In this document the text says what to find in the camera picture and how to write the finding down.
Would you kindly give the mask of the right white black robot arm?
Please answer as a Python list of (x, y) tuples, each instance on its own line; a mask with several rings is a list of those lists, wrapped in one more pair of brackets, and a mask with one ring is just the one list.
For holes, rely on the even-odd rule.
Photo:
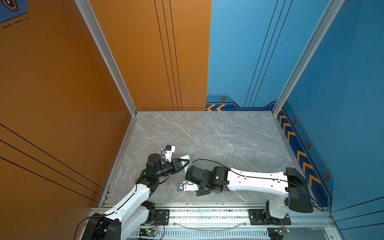
[(324, 211), (310, 194), (305, 177), (297, 169), (290, 167), (284, 172), (255, 173), (223, 166), (214, 167), (211, 171), (190, 166), (185, 181), (177, 185), (177, 191), (195, 192), (198, 197), (231, 191), (274, 195), (274, 199), (266, 201), (263, 211), (249, 211), (252, 225), (289, 225), (290, 212), (309, 214), (314, 209)]

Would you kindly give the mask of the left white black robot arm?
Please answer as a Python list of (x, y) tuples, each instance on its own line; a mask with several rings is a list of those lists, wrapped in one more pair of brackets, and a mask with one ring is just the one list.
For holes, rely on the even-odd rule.
[(191, 163), (188, 155), (163, 159), (160, 154), (148, 156), (146, 168), (136, 179), (132, 190), (103, 214), (95, 213), (88, 221), (82, 240), (127, 240), (144, 223), (155, 221), (156, 205), (148, 199), (160, 185), (160, 178), (177, 174)]

